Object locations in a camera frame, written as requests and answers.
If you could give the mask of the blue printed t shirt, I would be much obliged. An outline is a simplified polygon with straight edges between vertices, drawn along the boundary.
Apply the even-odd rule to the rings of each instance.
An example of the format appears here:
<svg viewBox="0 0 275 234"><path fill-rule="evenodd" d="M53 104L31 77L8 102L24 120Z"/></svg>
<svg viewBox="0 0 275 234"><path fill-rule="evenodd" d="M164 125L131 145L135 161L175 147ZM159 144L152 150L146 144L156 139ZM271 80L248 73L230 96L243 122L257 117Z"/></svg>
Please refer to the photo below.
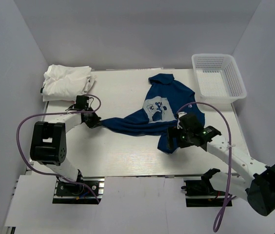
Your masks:
<svg viewBox="0 0 275 234"><path fill-rule="evenodd" d="M172 74L157 74L148 78L151 84L142 108L124 118L113 117L101 121L103 127L129 136L160 136L157 148L167 154L172 154L177 147L174 139L172 149L168 148L167 129L177 125L177 111L182 110L196 115L199 122L205 124L205 114L195 102L195 93L186 85L175 80Z"/></svg>

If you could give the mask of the white t shirt stack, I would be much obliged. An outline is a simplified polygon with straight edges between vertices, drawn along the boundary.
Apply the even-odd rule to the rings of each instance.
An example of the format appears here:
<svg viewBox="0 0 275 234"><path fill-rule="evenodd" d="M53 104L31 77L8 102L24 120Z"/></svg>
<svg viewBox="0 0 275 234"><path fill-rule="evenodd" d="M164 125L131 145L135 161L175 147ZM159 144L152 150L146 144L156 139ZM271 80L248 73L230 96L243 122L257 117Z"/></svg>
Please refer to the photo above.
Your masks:
<svg viewBox="0 0 275 234"><path fill-rule="evenodd" d="M74 101L77 96L87 94L95 81L96 77L89 66L50 65L44 73L44 82L40 90L42 100Z"/></svg>

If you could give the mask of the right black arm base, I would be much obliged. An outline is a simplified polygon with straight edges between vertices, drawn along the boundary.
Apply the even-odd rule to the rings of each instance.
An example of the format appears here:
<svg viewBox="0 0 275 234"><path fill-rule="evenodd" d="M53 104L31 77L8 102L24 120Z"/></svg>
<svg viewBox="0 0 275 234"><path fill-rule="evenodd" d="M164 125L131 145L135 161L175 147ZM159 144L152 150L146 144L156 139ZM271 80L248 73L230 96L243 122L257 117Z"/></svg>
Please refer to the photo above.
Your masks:
<svg viewBox="0 0 275 234"><path fill-rule="evenodd" d="M181 190L185 193L186 207L221 207L224 203L225 189L215 190L210 179L219 169L210 169L200 177L186 178Z"/></svg>

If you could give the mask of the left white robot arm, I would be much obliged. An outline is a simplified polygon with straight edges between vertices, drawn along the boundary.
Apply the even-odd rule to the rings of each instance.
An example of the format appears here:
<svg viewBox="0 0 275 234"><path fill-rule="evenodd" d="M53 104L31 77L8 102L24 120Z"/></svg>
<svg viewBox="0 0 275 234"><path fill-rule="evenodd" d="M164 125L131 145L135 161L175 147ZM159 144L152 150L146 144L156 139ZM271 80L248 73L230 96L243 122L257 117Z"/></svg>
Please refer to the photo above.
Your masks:
<svg viewBox="0 0 275 234"><path fill-rule="evenodd" d="M89 111L67 111L51 121L35 123L30 158L51 169L56 176L68 182L68 189L75 195L84 190L79 179L81 172L67 158L66 134L73 128L86 124L90 129L100 126L101 117Z"/></svg>

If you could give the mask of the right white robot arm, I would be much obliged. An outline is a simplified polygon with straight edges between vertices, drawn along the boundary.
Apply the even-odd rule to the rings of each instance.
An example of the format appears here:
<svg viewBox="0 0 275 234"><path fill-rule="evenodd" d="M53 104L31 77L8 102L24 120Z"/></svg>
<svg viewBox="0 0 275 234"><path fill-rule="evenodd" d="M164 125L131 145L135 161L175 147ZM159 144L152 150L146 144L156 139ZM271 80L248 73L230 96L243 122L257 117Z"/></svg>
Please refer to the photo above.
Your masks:
<svg viewBox="0 0 275 234"><path fill-rule="evenodd" d="M259 162L228 140L213 126L204 127L194 114L181 112L177 125L167 130L168 148L197 146L218 157L238 173L230 176L220 169L209 169L194 187L186 181L182 189L188 196L211 195L227 191L247 201L260 215L268 216L275 210L275 165Z"/></svg>

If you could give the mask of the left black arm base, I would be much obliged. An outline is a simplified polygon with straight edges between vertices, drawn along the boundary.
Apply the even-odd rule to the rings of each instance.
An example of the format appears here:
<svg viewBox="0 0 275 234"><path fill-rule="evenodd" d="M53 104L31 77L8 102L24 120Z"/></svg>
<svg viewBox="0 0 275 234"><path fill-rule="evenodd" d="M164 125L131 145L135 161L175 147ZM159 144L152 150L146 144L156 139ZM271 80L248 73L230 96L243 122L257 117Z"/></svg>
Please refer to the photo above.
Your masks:
<svg viewBox="0 0 275 234"><path fill-rule="evenodd" d="M104 178L82 179L80 182L87 184L98 200L101 200L104 190ZM73 205L98 205L98 201L84 185L75 185L57 180L53 195L53 204L73 204Z"/></svg>

